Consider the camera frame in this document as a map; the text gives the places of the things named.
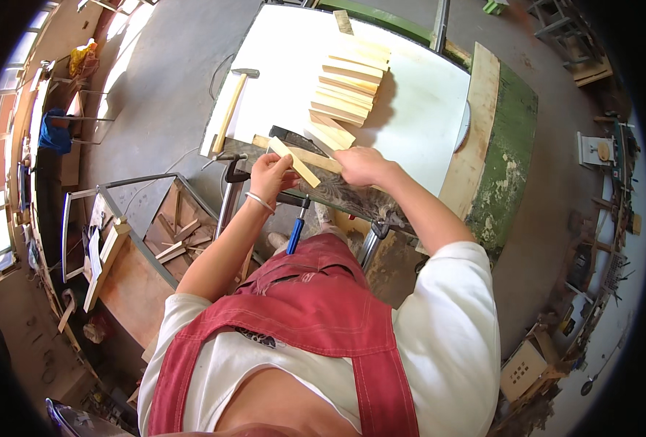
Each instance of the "wooden hammer handle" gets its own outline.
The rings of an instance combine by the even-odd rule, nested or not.
[[[211,149],[214,153],[221,153],[221,151],[224,149],[224,138],[226,138],[226,129],[228,129],[229,125],[231,124],[233,111],[236,109],[236,103],[238,103],[240,92],[243,91],[243,85],[245,84],[245,78],[247,77],[248,77],[247,74],[241,74],[240,80],[236,85],[236,90],[233,91],[233,97],[231,97],[231,103],[229,103],[229,107],[226,109],[226,117],[224,117],[224,121],[221,124],[221,129],[219,129],[219,134],[216,136],[216,141],[214,142],[214,146]]]

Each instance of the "blue cloth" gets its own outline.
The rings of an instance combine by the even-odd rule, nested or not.
[[[52,118],[48,115],[66,116],[66,111],[54,108],[44,114],[41,119],[41,133],[39,134],[39,147],[48,147],[56,150],[57,154],[66,154],[71,151],[71,133],[65,127],[52,126]]]

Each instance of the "hammer head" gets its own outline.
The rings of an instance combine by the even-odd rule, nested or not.
[[[246,74],[253,79],[260,77],[260,70],[254,70],[253,68],[237,68],[236,70],[231,70],[231,73],[237,75]]]

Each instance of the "red overalls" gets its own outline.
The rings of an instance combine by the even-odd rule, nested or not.
[[[255,271],[232,296],[202,311],[168,346],[148,434],[181,432],[201,346],[217,329],[266,334],[310,353],[352,359],[365,436],[417,436],[410,387],[391,326],[391,307],[370,292],[345,243],[330,233],[302,241]]]

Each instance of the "bangle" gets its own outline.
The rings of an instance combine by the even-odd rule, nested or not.
[[[247,192],[247,193],[245,193],[245,196],[250,197],[252,200],[256,201],[260,205],[263,205],[265,208],[272,211],[272,215],[275,215],[275,210],[270,205],[268,205],[266,201],[262,200],[261,198],[259,198],[255,194],[253,194],[251,192]]]

